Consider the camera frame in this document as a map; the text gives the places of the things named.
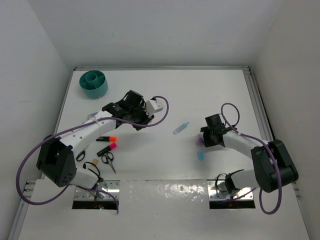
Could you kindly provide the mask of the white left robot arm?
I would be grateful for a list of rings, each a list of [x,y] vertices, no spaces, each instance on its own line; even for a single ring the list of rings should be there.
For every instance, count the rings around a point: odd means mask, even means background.
[[[99,177],[90,170],[77,168],[76,158],[80,153],[122,124],[130,124],[137,131],[145,128],[162,109],[156,97],[145,101],[142,95],[130,90],[121,100],[102,107],[78,128],[48,136],[40,147],[36,167],[60,188],[75,185],[91,189]]]

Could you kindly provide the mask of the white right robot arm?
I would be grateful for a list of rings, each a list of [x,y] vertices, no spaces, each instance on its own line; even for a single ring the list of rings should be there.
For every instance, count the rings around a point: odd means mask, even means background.
[[[243,188],[260,188],[271,193],[299,179],[298,171],[280,140],[260,141],[242,136],[223,124],[219,114],[205,118],[200,129],[206,148],[222,146],[233,149],[252,160],[253,169],[240,169],[226,175],[224,188],[234,193]]]

